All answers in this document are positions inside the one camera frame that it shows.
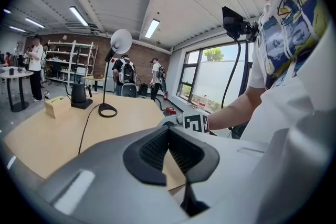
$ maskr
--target floor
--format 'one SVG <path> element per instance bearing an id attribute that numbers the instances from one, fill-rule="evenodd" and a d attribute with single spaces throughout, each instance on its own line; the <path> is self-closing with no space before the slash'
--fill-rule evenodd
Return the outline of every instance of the floor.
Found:
<path id="1" fill-rule="evenodd" d="M 45 83 L 45 88 L 43 92 L 49 92 L 50 98 L 54 98 L 60 95 L 65 95 L 65 87 L 63 85 Z M 20 102 L 20 96 L 18 91 L 18 80 L 13 80 L 11 82 L 10 88 L 12 90 L 12 101 L 13 103 Z M 23 79 L 23 92 L 25 101 L 29 102 L 29 107 L 21 112 L 13 113 L 10 111 L 9 102 L 7 97 L 6 83 L 0 82 L 0 151 L 4 156 L 4 163 L 8 167 L 10 166 L 10 172 L 18 180 L 22 181 L 24 185 L 36 190 L 38 186 L 43 182 L 43 179 L 35 174 L 33 171 L 28 169 L 20 160 L 16 159 L 10 149 L 2 142 L 3 138 L 21 122 L 25 121 L 30 116 L 34 115 L 36 112 L 43 109 L 43 100 L 37 103 L 33 102 L 32 93 L 30 90 L 29 79 Z M 103 92 L 102 88 L 98 88 L 98 92 Z M 157 97 L 162 104 L 162 109 L 166 107 L 174 107 L 167 101 L 164 101 L 162 97 Z"/>

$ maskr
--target ceiling light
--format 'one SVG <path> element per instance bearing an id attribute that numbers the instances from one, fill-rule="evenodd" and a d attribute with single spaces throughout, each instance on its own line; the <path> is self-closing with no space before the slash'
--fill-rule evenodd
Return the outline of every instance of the ceiling light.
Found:
<path id="1" fill-rule="evenodd" d="M 89 26 L 88 23 L 84 20 L 84 18 L 80 15 L 76 7 L 70 7 L 70 10 L 84 26 Z"/>
<path id="2" fill-rule="evenodd" d="M 31 20 L 31 19 L 26 18 L 26 21 L 27 21 L 27 22 L 30 22 L 30 23 L 32 23 L 32 24 L 34 24 L 34 25 L 37 25 L 38 27 L 44 28 L 43 25 L 41 25 L 41 24 L 39 24 L 39 23 L 37 23 L 37 22 Z"/>
<path id="3" fill-rule="evenodd" d="M 17 30 L 17 31 L 20 31 L 20 32 L 24 32 L 24 33 L 26 32 L 23 29 L 20 29 L 20 28 L 14 27 L 14 26 L 10 26 L 10 29 Z"/>
<path id="4" fill-rule="evenodd" d="M 151 38 L 152 34 L 156 30 L 156 28 L 159 25 L 159 23 L 160 23 L 159 20 L 153 19 L 151 25 L 149 26 L 149 28 L 147 30 L 147 33 L 146 33 L 145 37 Z"/>

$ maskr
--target box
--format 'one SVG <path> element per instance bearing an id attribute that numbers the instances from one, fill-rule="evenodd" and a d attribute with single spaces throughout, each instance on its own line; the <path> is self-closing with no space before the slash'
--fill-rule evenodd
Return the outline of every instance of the box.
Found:
<path id="1" fill-rule="evenodd" d="M 70 99 L 66 96 L 58 96 L 44 102 L 46 113 L 54 119 L 71 109 Z"/>

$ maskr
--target window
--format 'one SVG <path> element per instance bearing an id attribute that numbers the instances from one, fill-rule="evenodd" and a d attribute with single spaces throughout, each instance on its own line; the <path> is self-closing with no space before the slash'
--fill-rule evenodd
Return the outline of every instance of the window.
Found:
<path id="1" fill-rule="evenodd" d="M 177 95 L 196 104 L 207 95 L 207 111 L 221 109 L 223 94 L 237 58 L 238 46 L 229 44 L 189 52 L 185 56 L 183 71 Z M 252 61 L 253 43 L 249 44 L 248 61 Z M 240 57 L 226 93 L 224 106 L 232 103 L 239 94 L 245 62 L 245 44 L 242 44 Z"/>

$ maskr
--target brick wall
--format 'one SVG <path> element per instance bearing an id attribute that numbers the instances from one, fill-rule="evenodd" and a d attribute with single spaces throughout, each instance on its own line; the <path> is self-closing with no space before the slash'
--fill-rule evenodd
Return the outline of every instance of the brick wall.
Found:
<path id="1" fill-rule="evenodd" d="M 42 45 L 44 43 L 48 43 L 48 40 L 51 42 L 59 42 L 62 41 L 62 37 L 64 34 L 50 34 L 50 35 L 42 35 Z M 78 43 L 82 44 L 91 44 L 93 42 L 94 45 L 98 46 L 98 54 L 96 57 L 96 63 L 94 65 L 93 74 L 100 75 L 104 73 L 105 70 L 105 57 L 109 52 L 110 46 L 110 39 L 104 37 L 97 37 L 97 36 L 85 36 L 85 35 L 75 35 L 75 34 L 66 34 L 67 40 L 66 42 L 73 42 L 76 40 Z M 25 51 L 28 46 L 32 45 L 32 40 L 30 38 L 26 39 Z M 62 51 L 68 51 L 69 48 L 62 48 Z M 163 52 L 153 50 L 147 47 L 143 47 L 140 45 L 132 44 L 131 49 L 127 52 L 130 57 L 130 60 L 134 63 L 136 68 L 136 73 L 138 78 L 140 78 L 141 83 L 149 83 L 152 78 L 152 66 L 153 64 L 150 63 L 150 60 L 153 57 L 158 57 L 160 64 L 165 68 L 168 72 L 168 65 L 170 61 L 170 55 L 165 54 Z M 80 58 L 80 62 L 84 63 L 85 58 Z"/>

